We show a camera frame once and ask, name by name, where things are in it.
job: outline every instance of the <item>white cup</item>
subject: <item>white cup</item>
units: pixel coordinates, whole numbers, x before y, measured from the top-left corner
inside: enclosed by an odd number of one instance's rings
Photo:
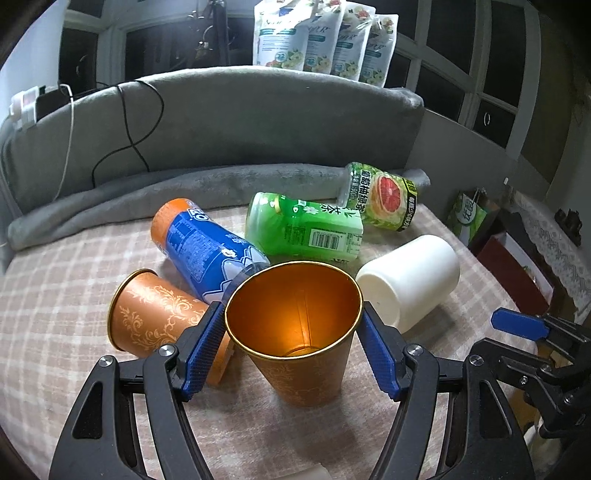
[[[382,321],[404,333],[456,288],[460,262],[443,238],[423,235],[368,262],[355,280]]]

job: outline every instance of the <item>screw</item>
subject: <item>screw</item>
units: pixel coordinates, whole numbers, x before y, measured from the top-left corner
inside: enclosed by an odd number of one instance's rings
[[[110,355],[105,355],[99,358],[99,367],[108,367],[113,363],[114,358]]]
[[[158,349],[161,356],[171,356],[174,353],[174,345],[163,345]]]
[[[475,367],[479,367],[484,363],[484,360],[480,355],[470,355],[470,358],[468,360]]]
[[[412,356],[419,356],[422,355],[425,350],[422,346],[417,344],[412,344],[407,347],[407,352]]]

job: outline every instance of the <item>white cable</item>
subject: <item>white cable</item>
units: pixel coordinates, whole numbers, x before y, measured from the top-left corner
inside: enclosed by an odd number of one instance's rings
[[[56,196],[53,197],[52,202],[55,202],[60,196],[61,188],[64,186],[64,180],[66,179],[66,170],[68,169],[68,162],[70,161],[70,150],[72,148],[72,134],[74,133],[74,95],[69,85],[61,83],[60,87],[66,87],[68,94],[70,95],[70,138],[68,139],[68,150],[66,151],[66,162],[64,163],[64,171],[61,174],[60,186],[57,188]]]

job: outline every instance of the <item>green bottle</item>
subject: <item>green bottle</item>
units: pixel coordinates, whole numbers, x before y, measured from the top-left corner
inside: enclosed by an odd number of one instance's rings
[[[357,210],[257,193],[248,207],[245,238],[266,255],[355,260],[363,223]]]

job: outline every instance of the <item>blue gripper pad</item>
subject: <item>blue gripper pad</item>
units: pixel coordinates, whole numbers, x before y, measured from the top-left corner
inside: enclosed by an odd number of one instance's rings
[[[392,400],[398,401],[401,390],[396,381],[396,364],[365,311],[357,328],[357,336],[361,341],[379,389],[387,393]]]
[[[507,309],[496,310],[491,323],[496,330],[533,341],[542,340],[550,333],[542,319]]]
[[[220,304],[189,356],[186,379],[180,390],[183,401],[191,400],[192,396],[200,392],[205,385],[205,379],[226,332],[224,312],[224,306]]]

